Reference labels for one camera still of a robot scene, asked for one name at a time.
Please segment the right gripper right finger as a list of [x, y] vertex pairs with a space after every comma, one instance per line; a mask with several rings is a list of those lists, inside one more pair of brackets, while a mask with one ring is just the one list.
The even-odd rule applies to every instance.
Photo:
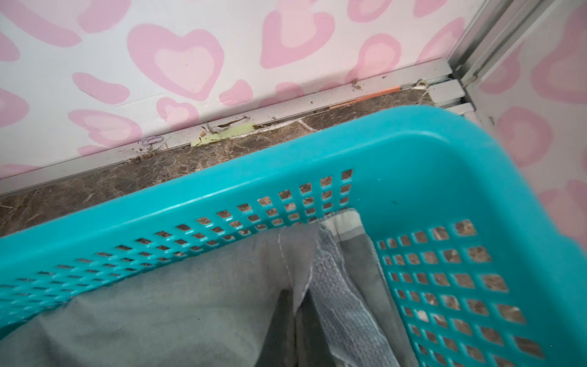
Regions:
[[298, 366], [336, 367], [310, 291], [297, 309], [295, 327]]

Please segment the teal plastic basket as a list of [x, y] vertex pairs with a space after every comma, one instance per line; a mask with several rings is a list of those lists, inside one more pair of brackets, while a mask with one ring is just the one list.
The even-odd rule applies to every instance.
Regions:
[[353, 209], [416, 366], [584, 366], [586, 256], [498, 143], [390, 109], [1, 241], [1, 341], [74, 298]]

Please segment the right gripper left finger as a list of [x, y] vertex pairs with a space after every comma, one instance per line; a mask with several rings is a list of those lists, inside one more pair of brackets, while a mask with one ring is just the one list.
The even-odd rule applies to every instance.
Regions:
[[256, 367], [296, 365], [293, 294], [283, 290], [278, 297]]

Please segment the grey pillowcase with label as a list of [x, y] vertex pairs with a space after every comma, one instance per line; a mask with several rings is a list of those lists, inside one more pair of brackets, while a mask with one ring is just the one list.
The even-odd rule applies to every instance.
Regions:
[[255, 366], [279, 294], [310, 291], [336, 366], [416, 366], [358, 212], [272, 229], [80, 295], [1, 341], [4, 366]]

